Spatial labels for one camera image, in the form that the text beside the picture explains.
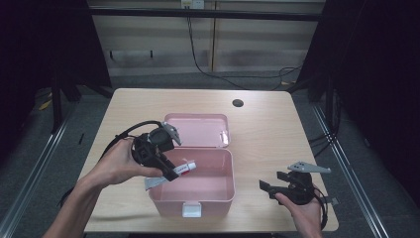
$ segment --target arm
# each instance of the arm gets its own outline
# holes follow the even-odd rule
[[[67,198],[48,237],[81,237],[102,189],[132,177],[161,177],[161,171],[137,164],[131,155],[131,139],[120,140],[85,177],[81,178]]]
[[[296,205],[287,196],[277,193],[275,198],[291,213],[294,225],[303,238],[320,238],[321,205],[313,198],[308,204]]]

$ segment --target cable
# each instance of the cable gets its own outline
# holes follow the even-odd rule
[[[341,109],[342,109],[342,102],[338,96],[337,93],[335,93],[335,107],[336,107],[336,116],[335,116],[335,122],[334,122],[334,128],[328,133],[325,134],[323,136],[317,137],[315,139],[311,139],[308,140],[310,144],[319,141],[319,140],[323,140],[323,139],[327,139],[328,143],[327,145],[325,145],[320,151],[318,151],[315,155],[314,158],[318,157],[319,155],[321,155],[322,152],[324,152],[335,140],[337,140],[337,135],[339,133],[339,129],[340,129],[340,122],[341,122]],[[311,146],[311,148],[317,147],[322,145],[323,143],[317,144],[315,146]]]
[[[142,126],[146,126],[146,125],[150,125],[150,124],[156,124],[158,127],[161,127],[161,124],[159,121],[155,121],[155,120],[150,120],[150,121],[144,121],[141,123],[138,123],[132,127],[130,127],[129,129],[125,130],[124,132],[122,132],[120,135],[116,135],[114,140],[112,140],[108,146],[105,148],[104,152],[102,153],[102,156],[99,158],[98,162],[104,157],[104,155],[108,152],[109,149],[111,149],[111,147],[113,147],[115,144],[118,143],[118,141],[123,140],[127,137],[133,137],[131,135],[129,135],[130,132],[132,132],[133,130],[142,127]],[[62,207],[65,203],[65,201],[67,200],[68,196],[71,194],[71,192],[74,190],[74,186],[72,188],[70,188],[68,191],[66,191],[61,199],[59,200],[58,204],[60,207]]]
[[[322,191],[319,188],[314,187],[314,189],[316,189],[317,191],[319,191],[319,193],[324,198],[324,201],[323,201],[320,196],[318,196],[317,194],[315,194],[315,192],[313,192],[313,194],[312,194],[318,200],[319,204],[321,205],[321,210],[322,210],[321,230],[323,230],[324,227],[327,225],[327,221],[328,221],[328,202],[327,202],[327,197],[325,197],[324,193],[322,193]]]
[[[191,44],[192,57],[193,57],[193,59],[194,59],[195,66],[196,66],[196,67],[197,67],[197,69],[198,69],[201,73],[203,73],[204,75],[207,75],[207,76],[210,76],[210,77],[213,77],[213,78],[222,79],[222,80],[224,80],[224,81],[226,81],[226,82],[228,82],[228,83],[230,83],[230,84],[232,84],[232,85],[234,85],[234,86],[236,86],[236,87],[239,87],[239,88],[241,88],[241,89],[244,89],[244,90],[251,90],[251,89],[249,89],[249,88],[245,88],[245,87],[243,87],[243,86],[241,86],[241,85],[239,85],[239,84],[237,84],[237,83],[235,83],[235,82],[233,82],[233,81],[229,80],[228,78],[243,78],[243,77],[247,77],[247,78],[277,78],[277,77],[279,77],[279,78],[280,78],[280,83],[279,83],[276,87],[274,87],[273,89],[271,89],[271,90],[270,90],[270,91],[274,91],[274,90],[278,89],[278,88],[281,86],[281,83],[282,83],[282,77],[283,77],[283,76],[288,75],[288,74],[290,74],[290,73],[294,72],[295,70],[298,70],[298,69],[302,68],[302,65],[297,66],[297,67],[283,67],[283,68],[282,68],[282,69],[278,72],[278,75],[275,75],[275,76],[218,76],[218,75],[214,75],[214,74],[207,73],[207,72],[203,71],[203,70],[200,68],[200,66],[198,65],[198,63],[197,63],[197,58],[196,58],[196,55],[195,55],[195,48],[194,48],[194,41],[193,41],[193,37],[192,37],[192,25],[191,25],[191,18],[187,17],[187,19],[186,19],[186,20],[187,20],[187,23],[188,23],[188,34],[189,34],[189,41],[190,41],[190,44]],[[285,73],[285,74],[281,74],[281,72],[282,72],[283,70],[286,70],[286,69],[291,69],[291,71],[289,71],[289,72],[287,72],[287,73]]]

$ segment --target round hole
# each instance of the round hole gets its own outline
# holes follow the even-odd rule
[[[241,100],[241,99],[235,99],[235,100],[232,102],[232,104],[234,104],[234,106],[236,106],[236,107],[242,107],[242,106],[244,106],[244,101],[243,101],[243,100]]]

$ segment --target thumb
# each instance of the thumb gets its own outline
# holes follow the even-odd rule
[[[294,212],[296,208],[296,204],[293,203],[287,196],[285,196],[283,193],[278,192],[275,194],[275,198],[283,204],[291,213]]]
[[[150,178],[163,176],[163,172],[157,168],[138,166],[138,172],[139,172],[139,176],[150,177]]]

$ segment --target gray floor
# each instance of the gray floor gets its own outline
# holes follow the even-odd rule
[[[278,71],[256,72],[223,72],[218,75],[278,75]],[[229,77],[228,79],[243,88],[252,90],[283,90],[297,76],[291,73],[283,78],[252,78]],[[211,88],[240,89],[225,79],[214,78],[199,72],[114,76],[114,89],[118,87],[142,88]],[[16,229],[12,229],[13,237],[39,237],[53,221],[61,195],[71,187],[78,178],[84,160],[96,136],[103,115],[109,104],[109,99],[95,92],[80,87],[82,98],[80,102],[68,103],[63,100],[64,110],[73,113],[68,117],[65,132],[52,154],[40,183],[19,217]],[[320,123],[314,113],[314,106],[323,107],[324,101],[310,103],[306,91],[299,90],[292,94],[302,125],[308,139],[322,135]],[[37,98],[37,105],[28,118],[20,143],[10,156],[8,164],[0,170],[0,218],[3,220],[8,209],[18,197],[21,187],[35,166],[39,155],[49,140],[53,124],[53,111],[49,107],[39,111],[38,106],[45,100],[44,96]],[[360,179],[364,191],[372,207],[379,215],[386,236],[375,236],[368,223],[367,215],[361,208],[354,191],[346,179],[333,151],[328,148],[316,158],[318,165],[333,170],[330,175],[324,175],[324,183],[330,196],[336,197],[339,204],[334,206],[340,227],[334,232],[324,232],[325,237],[417,237],[420,234],[420,212],[407,196],[400,184],[387,172],[375,151],[365,145],[364,137],[355,123],[346,115],[341,119],[339,142],[349,161],[348,169],[353,170]],[[322,146],[313,148],[314,153]],[[129,234],[88,234],[87,237],[128,237]],[[277,234],[279,237],[298,237],[295,232]]]

